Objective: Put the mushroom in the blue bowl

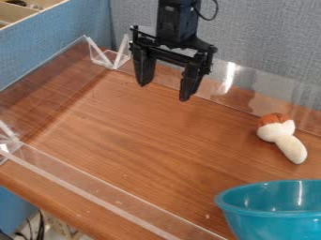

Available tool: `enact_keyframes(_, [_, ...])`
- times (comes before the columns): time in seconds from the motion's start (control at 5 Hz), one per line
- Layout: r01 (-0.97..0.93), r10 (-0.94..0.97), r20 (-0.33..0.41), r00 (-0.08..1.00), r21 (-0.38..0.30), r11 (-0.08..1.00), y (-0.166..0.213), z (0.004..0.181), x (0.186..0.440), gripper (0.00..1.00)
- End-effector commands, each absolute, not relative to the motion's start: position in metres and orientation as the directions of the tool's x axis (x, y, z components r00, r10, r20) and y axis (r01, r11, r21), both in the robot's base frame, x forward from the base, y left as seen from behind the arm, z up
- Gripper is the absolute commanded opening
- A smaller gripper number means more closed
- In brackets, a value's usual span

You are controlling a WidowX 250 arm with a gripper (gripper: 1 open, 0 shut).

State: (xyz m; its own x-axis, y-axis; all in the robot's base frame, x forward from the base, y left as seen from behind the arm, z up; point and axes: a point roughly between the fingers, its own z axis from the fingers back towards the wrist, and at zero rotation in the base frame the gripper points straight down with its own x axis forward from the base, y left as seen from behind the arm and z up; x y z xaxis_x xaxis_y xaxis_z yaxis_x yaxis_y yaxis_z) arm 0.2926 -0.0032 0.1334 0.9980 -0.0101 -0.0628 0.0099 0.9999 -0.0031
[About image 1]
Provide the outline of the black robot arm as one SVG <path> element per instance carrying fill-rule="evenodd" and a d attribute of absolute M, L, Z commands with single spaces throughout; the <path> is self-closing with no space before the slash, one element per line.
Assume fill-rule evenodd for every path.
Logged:
<path fill-rule="evenodd" d="M 136 82 L 146 86 L 154 79 L 158 60 L 184 68 L 182 72 L 179 99 L 187 101 L 196 93 L 204 75 L 211 73 L 212 55 L 218 49 L 196 36 L 198 18 L 211 21 L 200 14 L 202 0 L 158 0 L 155 34 L 132 25 L 132 54 Z"/>

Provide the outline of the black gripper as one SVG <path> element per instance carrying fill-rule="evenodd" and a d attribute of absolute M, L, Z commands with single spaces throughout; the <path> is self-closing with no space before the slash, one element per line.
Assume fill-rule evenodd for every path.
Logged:
<path fill-rule="evenodd" d="M 176 42 L 158 37 L 146 26 L 132 25 L 130 30 L 132 33 L 130 50 L 138 84 L 144 86 L 152 81 L 158 60 L 183 67 L 179 100 L 187 101 L 198 90 L 203 75 L 211 72 L 216 47 L 196 35 Z"/>

